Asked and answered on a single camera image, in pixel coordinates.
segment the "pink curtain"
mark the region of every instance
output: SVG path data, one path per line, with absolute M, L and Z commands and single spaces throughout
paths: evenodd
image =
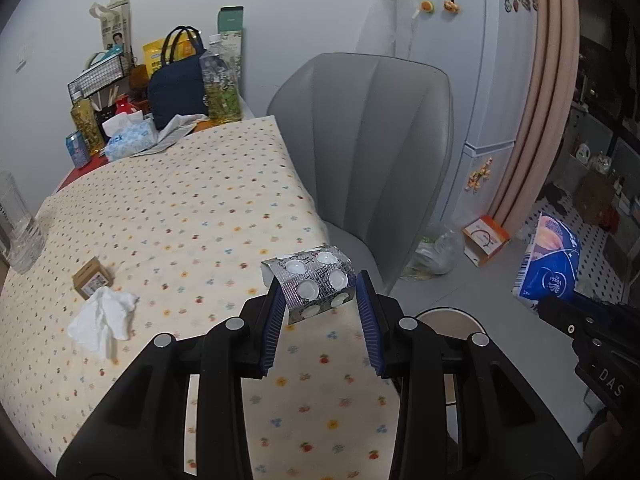
M 539 0 L 529 95 L 489 215 L 511 235 L 526 217 L 551 168 L 574 94 L 580 49 L 578 0 Z

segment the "silver foil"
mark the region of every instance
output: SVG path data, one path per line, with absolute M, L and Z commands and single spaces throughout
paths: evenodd
M 319 262 L 318 254 L 323 251 L 333 254 L 337 258 L 337 262 L 330 264 Z M 287 270 L 286 265 L 292 260 L 298 260 L 304 264 L 304 274 L 293 274 Z M 267 266 L 280 282 L 289 309 L 289 324 L 321 314 L 352 300 L 355 295 L 356 275 L 353 265 L 351 260 L 337 247 L 320 246 L 296 254 L 265 260 L 262 265 Z M 344 272 L 348 279 L 347 285 L 341 290 L 335 290 L 329 282 L 329 274 L 336 269 Z M 265 269 L 262 273 L 267 285 L 266 282 L 270 281 L 270 274 L 265 272 Z M 304 280 L 313 280 L 318 284 L 319 293 L 314 300 L 306 300 L 298 294 L 298 286 Z

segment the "yellow snack bag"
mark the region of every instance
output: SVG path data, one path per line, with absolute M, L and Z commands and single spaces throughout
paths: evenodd
M 193 56 L 196 53 L 193 45 L 189 42 L 189 38 L 185 32 L 181 32 L 180 40 L 178 40 L 178 45 L 175 47 L 175 55 L 174 61 L 178 61 L 184 59 L 185 57 Z M 171 54 L 171 46 L 174 44 L 175 35 L 172 36 L 169 41 L 169 46 L 167 47 L 166 57 L 167 60 L 169 55 Z M 158 70 L 161 66 L 161 57 L 162 57 L 162 46 L 164 45 L 164 38 L 160 40 L 152 41 L 151 43 L 147 43 L 142 47 L 142 50 L 145 53 L 145 65 L 146 72 L 148 76 L 151 77 L 152 73 Z

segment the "blue tissue package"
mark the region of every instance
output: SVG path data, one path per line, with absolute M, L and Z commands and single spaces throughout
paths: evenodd
M 580 240 L 564 223 L 545 212 L 522 259 L 513 295 L 537 304 L 547 296 L 568 300 L 574 293 Z
M 151 119 L 145 119 L 141 123 L 130 124 L 118 130 L 104 149 L 104 154 L 109 162 L 135 155 L 156 145 L 158 133 L 151 123 Z

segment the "green tea bottle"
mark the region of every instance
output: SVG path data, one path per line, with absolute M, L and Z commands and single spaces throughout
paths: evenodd
M 215 126 L 240 121 L 242 113 L 233 55 L 222 46 L 219 34 L 209 37 L 209 49 L 200 56 L 200 68 L 209 119 Z

